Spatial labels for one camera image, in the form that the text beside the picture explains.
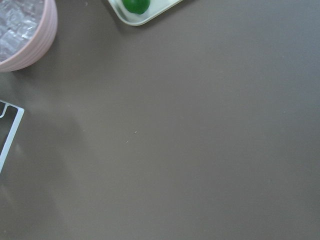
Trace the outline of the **pink ribbed bowl with ice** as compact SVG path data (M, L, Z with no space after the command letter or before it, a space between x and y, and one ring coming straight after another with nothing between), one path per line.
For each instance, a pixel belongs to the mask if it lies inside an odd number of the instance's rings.
M13 72L37 62L53 44L57 29L54 0L2 0L0 71Z

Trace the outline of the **cream plastic tray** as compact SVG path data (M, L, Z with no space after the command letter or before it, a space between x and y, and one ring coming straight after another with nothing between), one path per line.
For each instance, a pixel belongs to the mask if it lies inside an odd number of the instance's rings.
M130 12L122 0L108 0L117 17L129 26L141 26L173 6L182 2L181 0L151 0L148 8L142 14Z

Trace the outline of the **green lime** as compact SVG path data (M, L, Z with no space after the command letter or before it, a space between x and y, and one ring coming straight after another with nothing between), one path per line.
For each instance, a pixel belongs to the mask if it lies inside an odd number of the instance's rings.
M124 7L133 14L142 15L145 13L150 4L150 0L122 0Z

